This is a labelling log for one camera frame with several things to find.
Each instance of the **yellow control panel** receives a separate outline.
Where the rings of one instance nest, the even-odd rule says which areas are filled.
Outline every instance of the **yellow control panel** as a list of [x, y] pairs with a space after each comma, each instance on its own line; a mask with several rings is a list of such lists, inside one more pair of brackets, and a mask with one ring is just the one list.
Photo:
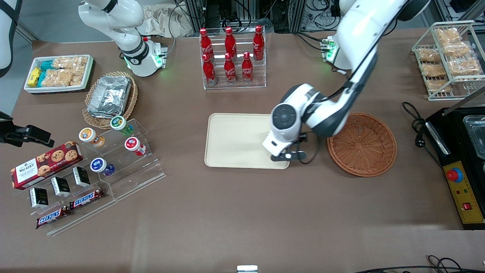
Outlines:
[[443, 167], [443, 170], [458, 208], [461, 222], [464, 224], [484, 223], [483, 215], [471, 190], [461, 161], [446, 165]]

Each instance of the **small black box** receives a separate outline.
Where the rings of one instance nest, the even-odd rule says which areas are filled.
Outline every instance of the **small black box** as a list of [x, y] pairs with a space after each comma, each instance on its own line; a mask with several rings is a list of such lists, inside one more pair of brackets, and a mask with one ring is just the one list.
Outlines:
[[52, 184], [55, 195], [67, 197], [69, 194], [71, 194], [71, 190], [69, 189], [69, 184], [67, 183], [66, 179], [56, 176], [51, 178], [50, 183]]
[[91, 184], [89, 183], [88, 171], [86, 171], [86, 169], [81, 167], [74, 167], [72, 171], [74, 173], [74, 179], [76, 180], [77, 185], [81, 187], [87, 187]]
[[44, 188], [29, 189], [32, 207], [44, 208], [49, 205], [47, 201], [47, 190]]

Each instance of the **aluminum foil container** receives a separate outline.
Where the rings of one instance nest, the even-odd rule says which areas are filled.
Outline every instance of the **aluminum foil container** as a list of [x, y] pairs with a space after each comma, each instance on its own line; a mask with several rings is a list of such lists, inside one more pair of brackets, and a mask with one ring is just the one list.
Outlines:
[[101, 77], [88, 104], [88, 113], [105, 119], [123, 115], [130, 88], [131, 80], [127, 77]]

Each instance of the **beige tray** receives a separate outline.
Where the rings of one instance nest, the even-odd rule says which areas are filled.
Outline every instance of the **beige tray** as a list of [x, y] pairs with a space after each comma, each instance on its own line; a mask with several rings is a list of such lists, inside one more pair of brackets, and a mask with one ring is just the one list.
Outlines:
[[206, 155], [209, 167], [286, 169], [288, 161], [271, 161], [263, 147], [270, 131], [270, 115], [222, 114], [209, 117]]

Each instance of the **wicker basket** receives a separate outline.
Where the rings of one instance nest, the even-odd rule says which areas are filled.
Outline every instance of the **wicker basket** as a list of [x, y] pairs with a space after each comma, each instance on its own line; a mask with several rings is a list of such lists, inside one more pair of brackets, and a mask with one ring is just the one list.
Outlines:
[[[124, 72], [119, 72], [119, 71], [110, 72], [110, 73], [106, 74], [105, 76], [113, 76], [113, 77], [124, 76], [124, 77], [131, 79], [131, 89], [130, 89], [130, 92], [129, 92], [129, 98], [128, 98], [128, 101], [126, 102], [125, 113], [123, 114], [123, 117], [126, 120], [128, 120], [129, 116], [133, 112], [133, 109], [135, 108], [136, 99], [138, 97], [138, 88], [136, 87], [135, 80], [130, 75], [128, 75]], [[91, 86], [91, 89], [89, 89], [89, 92], [86, 95], [86, 99], [84, 100], [84, 102], [86, 103], [86, 106], [89, 104], [89, 102], [90, 102], [90, 100], [93, 96], [93, 92], [96, 89], [96, 85], [97, 85], [98, 81], [99, 81], [99, 79], [93, 84], [93, 86]], [[94, 126], [96, 128], [100, 128], [100, 129], [104, 129], [104, 130], [111, 129], [111, 125], [110, 125], [111, 119], [101, 119], [101, 118], [92, 117], [88, 113], [87, 109], [83, 109], [82, 115], [84, 117], [84, 120], [91, 126]]]
[[372, 177], [394, 164], [397, 144], [391, 130], [365, 113], [350, 114], [342, 131], [327, 139], [330, 156], [346, 172]]

